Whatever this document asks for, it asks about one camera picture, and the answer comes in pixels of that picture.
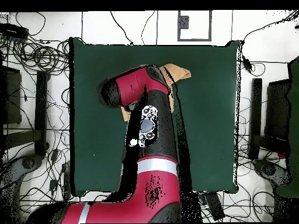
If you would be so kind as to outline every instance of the cable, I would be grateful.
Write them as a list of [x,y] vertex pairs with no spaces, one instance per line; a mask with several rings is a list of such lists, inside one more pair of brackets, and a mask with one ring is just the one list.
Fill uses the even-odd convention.
[[[147,22],[148,22],[148,20],[154,15],[155,12],[156,12],[156,11],[154,10],[153,13],[151,14],[151,16],[147,19]],[[142,35],[143,35],[144,29],[145,29],[145,27],[146,27],[146,25],[147,25],[147,22],[145,23],[145,25],[144,25],[144,27],[143,27],[143,30],[142,30],[142,33],[141,33],[141,39],[142,39],[143,45],[144,45],[144,41],[143,41],[143,37],[142,37]]]
[[274,198],[274,196],[271,194],[271,193],[269,193],[269,192],[267,192],[267,191],[259,191],[259,192],[257,192],[256,194],[254,194],[253,195],[253,197],[252,197],[252,205],[253,205],[253,211],[254,211],[254,213],[255,213],[255,216],[257,217],[257,219],[260,221],[260,222],[262,222],[262,220],[260,219],[260,217],[258,217],[258,214],[257,214],[257,211],[256,211],[256,206],[255,206],[255,197],[257,196],[257,195],[259,195],[259,194],[261,194],[261,193],[265,193],[265,194],[267,194],[267,195],[270,195],[272,198]]
[[124,29],[118,24],[118,22],[116,21],[116,19],[114,18],[112,11],[110,11],[110,14],[113,18],[113,20],[115,21],[115,23],[118,25],[118,27],[120,27],[122,29],[122,31],[124,32],[125,37],[127,38],[127,40],[130,42],[130,45],[134,45],[133,42],[127,37],[126,32],[124,31]]
[[[19,26],[23,27],[23,26],[19,23],[19,21],[18,21],[18,19],[17,19],[18,13],[19,13],[19,12],[16,12],[16,16],[15,16],[15,18],[16,18],[16,22],[17,22],[17,24],[19,24]],[[29,34],[30,37],[32,37],[32,36],[36,36],[36,35],[38,35],[41,31],[43,31],[44,26],[45,26],[45,24],[46,24],[46,18],[44,17],[44,15],[42,15],[40,12],[37,12],[37,13],[38,13],[40,16],[42,16],[42,17],[44,18],[43,27],[42,27],[36,34]]]
[[108,195],[98,195],[95,197],[95,199],[93,201],[95,202],[98,197],[108,197]]
[[[263,26],[263,27],[261,27],[261,28],[259,28],[259,29],[255,29],[255,30],[249,32],[249,33],[244,37],[244,39],[242,40],[242,43],[241,43],[241,44],[244,45],[244,44],[245,44],[245,39],[246,39],[250,34],[256,32],[256,31],[265,29],[266,27],[270,27],[270,26],[273,25],[273,24],[279,24],[279,23],[281,23],[281,22],[294,20],[294,19],[296,19],[298,16],[299,16],[299,10],[295,10],[295,11],[291,12],[287,17],[285,17],[284,19],[282,19],[282,20],[280,20],[280,21],[278,21],[278,22],[272,22],[272,23],[267,24],[267,25],[265,25],[265,26]],[[242,56],[242,59],[243,59],[242,62],[243,62],[243,64],[244,64],[244,67],[243,67],[243,68],[245,68],[251,75],[253,75],[253,76],[262,76],[262,75],[264,74],[264,72],[265,72],[265,70],[266,70],[265,65],[264,65],[263,63],[261,63],[261,62],[256,62],[256,63],[254,63],[254,64],[251,63],[251,62],[250,62],[247,58],[245,58],[245,56],[243,55],[243,48],[241,49],[241,56]],[[255,64],[262,64],[262,65],[264,66],[264,71],[263,71],[260,75],[254,75],[254,74],[251,73],[251,72],[252,72],[252,66],[254,66]]]

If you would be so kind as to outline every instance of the black cable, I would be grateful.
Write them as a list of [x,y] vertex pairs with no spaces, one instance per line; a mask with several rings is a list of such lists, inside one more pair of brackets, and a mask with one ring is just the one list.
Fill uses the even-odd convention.
[[252,197],[253,211],[254,211],[254,213],[255,213],[255,216],[257,217],[257,219],[258,219],[260,222],[262,222],[262,220],[260,219],[260,217],[258,217],[258,214],[257,214],[257,212],[256,212],[256,208],[255,208],[255,207],[259,207],[259,206],[258,206],[258,205],[257,205],[257,206],[255,205],[255,197],[256,197],[257,195],[261,194],[261,193],[265,193],[265,194],[270,195],[271,197],[274,198],[274,196],[273,196],[271,193],[267,192],[267,191],[259,191],[259,192],[257,192],[256,194],[253,195],[253,197]]
[[98,195],[95,197],[95,199],[93,201],[95,202],[98,197],[108,197],[108,195]]
[[[18,21],[18,19],[17,19],[18,13],[19,13],[19,12],[16,12],[16,16],[15,16],[15,18],[16,18],[16,22],[17,22],[17,24],[19,24],[19,26],[23,27],[23,26],[19,23],[19,21]],[[30,37],[31,37],[31,36],[36,36],[36,35],[38,35],[41,31],[43,31],[44,26],[45,26],[45,24],[46,24],[46,18],[44,17],[44,15],[42,15],[40,12],[37,12],[37,13],[38,13],[40,16],[42,16],[42,17],[44,18],[43,27],[42,27],[36,34],[29,34]]]
[[[148,20],[150,20],[150,18],[154,15],[155,12],[156,12],[156,11],[154,10],[153,13],[151,14],[151,16],[147,19],[147,22],[148,22]],[[143,45],[144,45],[144,41],[143,41],[143,37],[142,37],[142,35],[143,35],[144,29],[145,29],[145,27],[146,27],[146,25],[147,25],[147,22],[145,23],[145,25],[144,25],[144,27],[143,27],[143,30],[142,30],[142,33],[141,33],[141,39],[142,39]]]
[[113,20],[115,21],[115,23],[118,25],[118,27],[120,27],[122,29],[122,31],[124,32],[125,37],[127,38],[127,40],[130,42],[130,45],[134,45],[133,42],[127,37],[126,32],[124,31],[124,29],[118,24],[118,22],[116,21],[116,19],[114,18],[112,11],[110,11],[110,14],[113,18]]

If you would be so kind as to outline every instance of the white tile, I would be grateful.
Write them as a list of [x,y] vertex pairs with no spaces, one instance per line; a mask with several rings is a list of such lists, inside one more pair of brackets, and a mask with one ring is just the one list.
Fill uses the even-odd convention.
[[178,41],[178,11],[159,10],[158,44],[225,46],[231,40],[231,20],[231,10],[213,10],[211,41]]
[[[124,29],[127,37],[136,45],[143,44],[141,33],[147,19],[154,10],[146,11],[113,11],[118,24]],[[114,22],[109,11],[89,11],[83,14],[83,40],[89,44],[130,44],[124,32]],[[156,42],[157,12],[148,20],[143,32],[146,45]]]
[[[287,10],[234,10],[232,38],[243,40],[249,32],[288,15]],[[296,22],[273,24],[248,35],[243,46],[244,56],[250,61],[290,62],[299,54]]]
[[189,17],[189,27],[180,31],[180,39],[209,39],[210,11],[182,10],[180,15]]
[[[64,41],[69,37],[81,36],[81,12],[40,12],[46,18],[43,30],[33,36],[36,40],[59,40]],[[11,17],[11,23],[17,25],[16,13]],[[29,33],[34,35],[43,27],[44,19],[35,12],[19,12],[18,22]]]

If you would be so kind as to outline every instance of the black frame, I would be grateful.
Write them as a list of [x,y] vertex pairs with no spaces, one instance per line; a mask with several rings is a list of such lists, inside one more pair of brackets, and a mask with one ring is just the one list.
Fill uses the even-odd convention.
[[4,135],[5,148],[11,149],[20,145],[34,142],[36,155],[45,157],[47,150],[47,82],[51,76],[48,72],[37,71],[35,130],[20,131]]
[[209,11],[208,38],[180,38],[180,30],[189,28],[189,17],[181,16],[178,11],[178,41],[211,41],[212,40],[212,11]]

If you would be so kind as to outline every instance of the floor tile grout line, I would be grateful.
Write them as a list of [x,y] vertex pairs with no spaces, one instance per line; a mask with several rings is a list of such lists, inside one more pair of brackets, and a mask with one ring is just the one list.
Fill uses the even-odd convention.
[[[31,128],[4,128],[5,130],[32,130]],[[69,129],[47,129],[47,131],[69,131]]]
[[[9,54],[9,48],[7,49],[7,62],[6,62],[6,66],[8,67],[8,55]],[[8,157],[8,149],[6,150],[6,158],[7,158],[7,161],[9,160],[9,157]]]
[[231,11],[231,41],[232,41],[232,25],[234,24],[234,10]]
[[156,32],[157,32],[157,34],[156,34],[156,46],[158,45],[158,19],[159,19],[159,11],[157,10],[157,23],[156,23],[156,26],[157,26],[157,28],[156,28]]

